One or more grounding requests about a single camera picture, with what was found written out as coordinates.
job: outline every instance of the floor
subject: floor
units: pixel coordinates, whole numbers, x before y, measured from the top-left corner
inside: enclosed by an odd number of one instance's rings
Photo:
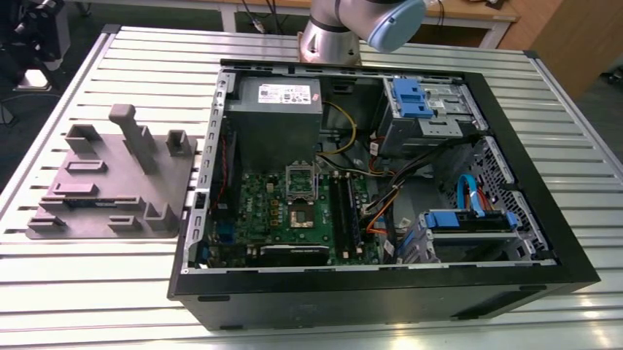
[[[64,78],[70,79],[90,50],[104,24],[120,23],[176,29],[220,31],[221,21],[216,11],[190,9],[160,9],[121,5],[92,5],[92,16],[84,18],[72,4],[69,8],[70,48],[62,61]],[[246,14],[236,15],[237,28],[253,33]],[[278,16],[284,34],[294,35],[304,28],[306,19],[298,16]],[[268,30],[273,29],[269,18],[262,20]],[[10,87],[0,82],[0,101],[14,96]],[[57,98],[53,96],[24,96],[8,101],[5,108],[16,115],[17,123],[6,128],[0,125],[0,191],[24,157],[38,130],[44,125]],[[599,78],[577,101],[577,106],[601,135],[615,155],[623,160],[623,84],[608,85]]]

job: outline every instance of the aluminum table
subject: aluminum table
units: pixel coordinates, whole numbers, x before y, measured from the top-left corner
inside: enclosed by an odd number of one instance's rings
[[[297,41],[122,27],[100,35],[0,196],[0,346],[149,349],[607,349],[623,346],[623,168],[539,59],[521,52],[361,46],[368,66],[481,73],[601,282],[491,320],[208,332],[165,298],[174,239],[30,241],[73,123],[118,133],[110,104],[134,104],[153,135],[204,136],[220,58],[294,61]],[[196,173],[189,186],[196,181]]]

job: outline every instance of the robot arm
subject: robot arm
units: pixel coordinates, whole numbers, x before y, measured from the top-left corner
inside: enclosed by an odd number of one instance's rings
[[[40,70],[52,85],[69,47],[62,0],[0,1],[0,78],[20,85],[28,70]]]
[[[417,31],[424,0],[314,0],[300,38],[300,59],[356,64],[358,38],[382,53],[394,51]]]

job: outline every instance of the black cable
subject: black cable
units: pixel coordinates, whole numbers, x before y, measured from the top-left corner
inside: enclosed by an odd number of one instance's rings
[[[445,7],[444,7],[444,3],[441,0],[437,0],[437,3],[439,3],[439,18],[437,18],[437,26],[439,26],[439,30],[441,30],[441,28],[444,28],[444,19],[445,19]]]
[[[281,19],[281,22],[278,22],[280,27],[282,27],[282,24],[285,23],[288,18],[289,18],[289,15],[285,15],[285,17]]]
[[[246,5],[246,0],[242,0],[242,5],[244,5],[244,9],[245,9],[245,11],[246,11],[246,16],[249,16],[250,22],[253,22],[253,19],[254,19],[253,16],[254,16],[254,14],[253,14],[253,13],[250,12],[250,10],[249,10],[249,5]]]
[[[276,0],[272,0],[272,4],[269,0],[264,0],[264,1],[268,6],[268,10],[272,13],[272,17],[274,18],[274,34],[282,34],[282,29],[278,24],[278,18],[276,17],[276,3],[274,3]]]
[[[274,27],[278,29],[278,34],[282,35],[281,23],[276,17],[276,0],[272,0],[272,14],[274,15]]]
[[[429,149],[413,160],[410,160],[390,178],[389,184],[385,188],[385,193],[380,196],[378,200],[369,203],[369,208],[373,208],[380,203],[386,201],[386,199],[396,193],[400,186],[404,184],[406,176],[414,173],[417,169],[424,167],[427,164],[431,164],[433,159],[439,157],[447,149],[451,149],[453,146],[459,146],[460,144],[471,144],[480,140],[484,135],[487,135],[485,132],[476,132],[468,136],[461,137],[460,139],[445,140],[433,149]]]
[[[316,155],[316,157],[320,157],[333,168],[337,168],[342,171],[348,171],[348,168],[338,166],[329,158],[326,158],[324,155]]]

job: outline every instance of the orange wire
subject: orange wire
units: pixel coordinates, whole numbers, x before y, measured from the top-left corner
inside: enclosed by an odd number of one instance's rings
[[[380,218],[380,215],[382,215],[384,211],[386,210],[386,208],[389,207],[390,205],[390,202],[393,202],[393,199],[396,199],[397,197],[397,191],[396,191],[396,194],[393,195],[393,197],[389,198],[389,200],[386,201],[385,205],[382,206],[382,208],[380,208],[378,212],[376,213],[376,216],[373,217],[372,221],[369,222],[368,224],[368,227],[365,228],[365,232],[369,232],[372,230],[372,226],[373,226],[373,223],[377,221],[377,219]]]

